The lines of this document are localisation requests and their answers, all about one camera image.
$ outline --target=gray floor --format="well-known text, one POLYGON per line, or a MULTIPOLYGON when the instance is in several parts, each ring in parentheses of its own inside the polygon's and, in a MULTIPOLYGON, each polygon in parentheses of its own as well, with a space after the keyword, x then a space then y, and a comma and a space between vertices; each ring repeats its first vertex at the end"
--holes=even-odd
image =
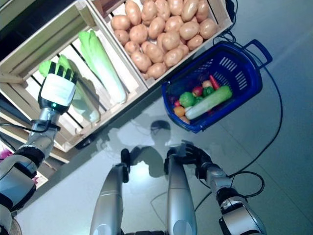
MULTIPOLYGON (((308 0, 239 0, 234 27, 239 42, 256 38, 271 52, 274 61, 268 69, 284 102, 284 120, 277 140, 249 168, 266 182, 264 192, 249 203, 262 218, 268 234, 273 235, 313 234, 312 9, 313 1, 308 0)), ((93 207, 109 169, 119 161, 122 148, 136 146, 143 161, 132 168, 131 181, 124 185, 122 228, 126 232, 164 229, 166 194, 153 199, 167 189, 160 159, 170 146, 181 140, 191 141, 232 173, 251 161, 274 135, 278 97, 264 71, 262 76, 260 94, 198 134, 169 120, 157 91, 105 128, 94 143, 38 191, 37 197, 55 185, 17 216, 23 234, 89 234, 93 207), (151 132, 152 123, 160 120, 167 122, 170 130, 151 132)), ((207 189, 193 176, 192 167, 186 167, 186 174, 196 205, 207 189)), ((235 180, 235 187, 243 194, 258 186, 250 176, 235 180)), ((222 234, 219 217, 217 203, 209 197, 197 211, 198 234, 222 234)))

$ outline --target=wire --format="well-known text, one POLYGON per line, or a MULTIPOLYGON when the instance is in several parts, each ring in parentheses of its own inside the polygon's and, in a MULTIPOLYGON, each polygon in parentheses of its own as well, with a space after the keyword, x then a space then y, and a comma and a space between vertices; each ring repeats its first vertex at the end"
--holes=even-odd
POLYGON ((255 172, 253 172, 253 171, 241 171, 241 172, 236 173, 236 174, 234 175, 232 181, 231 181, 231 186, 230 186, 230 187, 232 187, 235 177, 236 177, 237 175, 241 175, 241 174, 251 174, 251 175, 255 175, 255 176, 257 176, 257 177, 261 180, 261 187, 260 187, 260 189, 259 189, 257 192, 255 192, 255 193, 248 194, 248 195, 243 195, 244 198, 247 199, 247 198, 249 198, 249 197, 255 197, 255 196, 259 195, 259 194, 264 190, 265 181, 264 181, 263 177, 262 177, 261 175, 259 175, 258 173, 255 173, 255 172))
POLYGON ((205 184, 200 178, 198 178, 200 183, 203 184, 204 186, 206 186, 207 188, 211 189, 207 184, 205 184))
POLYGON ((165 223, 163 222, 162 218, 159 216, 159 214, 157 213, 155 207, 154 207, 153 204, 152 204, 152 202, 153 202, 154 200, 156 200, 158 197, 160 197, 160 196, 162 196, 162 195, 164 195, 164 194, 167 194, 167 191, 166 191, 166 192, 163 192, 163 193, 160 193, 159 195, 155 196, 155 197, 150 201, 150 205, 151 205, 153 211, 156 213, 158 219, 159 219, 159 220, 162 222, 162 224, 165 226, 165 223))
POLYGON ((0 123, 0 126, 10 126, 10 127, 18 128, 18 129, 23 129, 23 130, 26 130, 26 131, 31 131, 31 132, 36 132, 36 133, 43 133, 43 132, 46 132, 49 129, 50 123, 51 123, 51 121, 47 121, 46 124, 45 124, 45 129, 42 130, 42 131, 33 130, 33 129, 30 129, 30 128, 27 128, 27 127, 18 126, 18 125, 14 125, 14 124, 11 124, 11 123, 0 123))
POLYGON ((204 198, 199 202, 199 204, 196 206, 195 208, 195 212, 197 211, 197 209, 201 206, 201 204, 212 194, 212 191, 210 191, 209 193, 207 193, 206 196, 204 196, 204 198))
MULTIPOLYGON (((259 59, 259 57, 257 57, 254 53, 252 53, 250 50, 248 49, 245 49, 248 53, 250 53, 251 55, 253 55, 258 61, 259 63, 262 63, 262 61, 259 59)), ((236 175, 236 173, 239 173, 239 172, 242 172, 244 171, 245 169, 247 169, 249 166, 251 166, 256 160, 259 159, 259 157, 267 150, 267 148, 275 141, 275 139, 277 138, 279 132, 280 132, 280 129, 282 127, 282 122, 283 122, 283 101, 282 101, 282 96, 281 96, 281 93, 280 93, 280 90, 275 82, 275 79, 273 78, 272 74, 268 71, 268 69, 264 66, 263 67, 264 70, 268 73, 270 79, 272 80, 274 86, 275 86, 275 89, 277 91, 277 94, 278 94, 278 97, 279 97, 279 105, 280 105, 280 117, 279 117, 279 124, 278 124, 278 128, 276 130, 276 133, 275 135, 273 136, 273 138, 267 143, 267 145, 261 150, 261 152, 251 161, 249 162, 247 165, 245 165, 243 168, 241 168, 240 170, 238 170, 237 172, 229 175, 229 177, 233 177, 234 175, 236 175)))

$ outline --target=green cabbage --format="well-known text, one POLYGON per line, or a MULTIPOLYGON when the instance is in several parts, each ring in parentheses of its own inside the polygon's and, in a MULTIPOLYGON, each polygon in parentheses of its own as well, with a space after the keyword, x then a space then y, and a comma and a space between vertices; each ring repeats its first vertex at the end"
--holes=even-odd
POLYGON ((89 68, 97 75, 111 98, 117 103, 127 99, 121 81, 95 32, 80 32, 81 50, 89 68))

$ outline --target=wooden crate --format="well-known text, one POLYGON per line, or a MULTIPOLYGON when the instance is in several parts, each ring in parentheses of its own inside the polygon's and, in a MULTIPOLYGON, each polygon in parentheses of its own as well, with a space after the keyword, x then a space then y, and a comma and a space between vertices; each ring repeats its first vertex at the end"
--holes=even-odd
MULTIPOLYGON (((208 2, 210 17, 218 24, 218 35, 231 25, 231 21, 220 0, 208 2)), ((60 54, 64 54, 75 62, 82 76, 92 82, 93 96, 99 97, 98 111, 101 119, 97 123, 90 123, 71 106, 60 118, 61 131, 55 140, 55 147, 64 152, 154 89, 166 75, 200 49, 189 53, 160 79, 146 81, 111 29, 112 16, 123 13, 124 9, 122 0, 77 0, 0 62, 0 91, 29 119, 38 118, 40 113, 37 97, 44 78, 37 70, 42 61, 57 60, 60 54), (128 99, 122 105, 112 102, 106 89, 81 57, 78 33, 90 29, 96 31, 127 90, 128 99)), ((203 43, 202 47, 210 42, 212 39, 203 43)))
MULTIPOLYGON (((114 15, 125 15, 125 2, 123 1, 122 3, 119 4, 118 1, 109 1, 109 0, 88 0, 88 1, 93 6, 95 13, 99 17, 102 16, 105 22, 105 27, 110 32, 111 37, 115 40, 115 42, 119 45, 120 49, 124 52, 125 56, 127 57, 128 62, 133 66, 134 70, 136 71, 136 75, 145 82, 148 88, 151 88, 152 86, 155 86, 156 84, 159 84, 160 81, 163 80, 163 78, 165 78, 168 74, 170 74, 173 70, 175 70, 179 65, 181 65, 183 62, 187 61, 188 59, 191 59, 192 56, 195 53, 197 53, 197 51, 201 50, 202 47, 205 47, 206 45, 210 45, 216 36, 221 34, 223 31, 225 31, 227 28, 229 28, 232 25, 229 15, 226 11, 225 0, 207 0, 210 6, 209 17, 213 19, 218 25, 218 30, 216 34, 213 35, 210 39, 206 40, 200 47, 193 50, 192 52, 189 52, 187 56, 185 56, 177 65, 171 67, 159 79, 154 80, 153 78, 151 78, 151 79, 145 80, 142 77, 141 72, 138 70, 138 68, 134 65, 133 61, 130 59, 130 56, 125 52, 123 46, 115 37, 113 33, 113 29, 111 27, 111 19, 114 15)), ((142 10, 142 4, 140 0, 133 0, 133 1, 136 2, 140 10, 142 10)))

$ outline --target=plastic basket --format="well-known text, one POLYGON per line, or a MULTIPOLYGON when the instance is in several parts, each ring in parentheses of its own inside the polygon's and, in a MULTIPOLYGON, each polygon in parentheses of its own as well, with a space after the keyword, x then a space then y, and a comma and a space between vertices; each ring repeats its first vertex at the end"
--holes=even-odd
POLYGON ((258 94, 262 89, 260 68, 272 61, 268 50, 257 40, 252 40, 243 48, 228 42, 219 42, 188 64, 183 64, 171 73, 170 79, 162 85, 165 107, 169 117, 177 125, 194 133, 205 130, 243 103, 258 94), (260 66, 245 51, 255 45, 265 56, 266 62, 260 66), (213 75, 220 85, 232 90, 231 99, 215 107, 211 112, 191 120, 186 124, 174 112, 174 103, 184 92, 191 92, 195 86, 209 80, 213 75))

